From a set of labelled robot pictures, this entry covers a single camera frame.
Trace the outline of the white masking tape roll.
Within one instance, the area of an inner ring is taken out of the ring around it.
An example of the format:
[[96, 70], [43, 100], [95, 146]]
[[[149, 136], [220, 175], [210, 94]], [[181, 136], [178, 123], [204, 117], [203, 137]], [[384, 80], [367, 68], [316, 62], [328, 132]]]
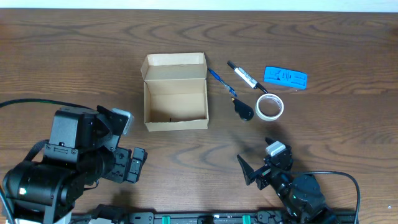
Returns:
[[260, 96], [255, 105], [257, 116], [264, 121], [275, 121], [284, 112], [284, 102], [272, 93]]

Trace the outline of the blue plastic case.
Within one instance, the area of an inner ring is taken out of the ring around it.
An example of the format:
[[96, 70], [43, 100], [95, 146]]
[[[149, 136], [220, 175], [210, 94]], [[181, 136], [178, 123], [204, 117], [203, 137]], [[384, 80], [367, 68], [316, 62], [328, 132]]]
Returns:
[[285, 68], [266, 67], [264, 82], [305, 90], [307, 88], [307, 74]]

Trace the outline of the black and white marker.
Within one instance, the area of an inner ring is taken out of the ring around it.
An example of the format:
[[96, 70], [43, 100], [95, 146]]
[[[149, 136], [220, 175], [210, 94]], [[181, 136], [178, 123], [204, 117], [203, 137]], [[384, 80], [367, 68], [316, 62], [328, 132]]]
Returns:
[[239, 75], [252, 89], [259, 89], [263, 93], [268, 93], [264, 86], [262, 86], [257, 80], [255, 80], [248, 72], [243, 68], [236, 66], [232, 61], [228, 61], [227, 64]]

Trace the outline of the cardboard box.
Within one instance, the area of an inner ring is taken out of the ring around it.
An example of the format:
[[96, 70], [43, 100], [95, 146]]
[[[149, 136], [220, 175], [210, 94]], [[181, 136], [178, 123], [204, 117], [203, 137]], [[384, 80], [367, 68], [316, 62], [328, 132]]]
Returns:
[[148, 131], [208, 128], [207, 71], [203, 52], [146, 56], [141, 74]]

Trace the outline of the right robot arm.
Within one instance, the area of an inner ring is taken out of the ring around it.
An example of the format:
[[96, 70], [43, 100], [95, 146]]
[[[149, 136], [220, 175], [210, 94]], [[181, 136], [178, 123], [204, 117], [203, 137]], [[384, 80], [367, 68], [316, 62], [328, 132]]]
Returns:
[[262, 190], [271, 186], [287, 210], [291, 223], [339, 223], [340, 220], [327, 206], [320, 185], [312, 174], [291, 173], [292, 148], [280, 141], [266, 138], [267, 155], [264, 165], [254, 170], [240, 155], [245, 183], [255, 182]]

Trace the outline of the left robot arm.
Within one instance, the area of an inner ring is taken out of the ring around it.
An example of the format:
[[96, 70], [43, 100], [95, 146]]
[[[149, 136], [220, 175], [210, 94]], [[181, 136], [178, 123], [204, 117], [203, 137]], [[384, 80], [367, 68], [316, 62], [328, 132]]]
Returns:
[[4, 177], [12, 220], [55, 223], [100, 179], [135, 184], [147, 153], [118, 146], [133, 119], [127, 111], [102, 106], [57, 110], [49, 139], [38, 142]]

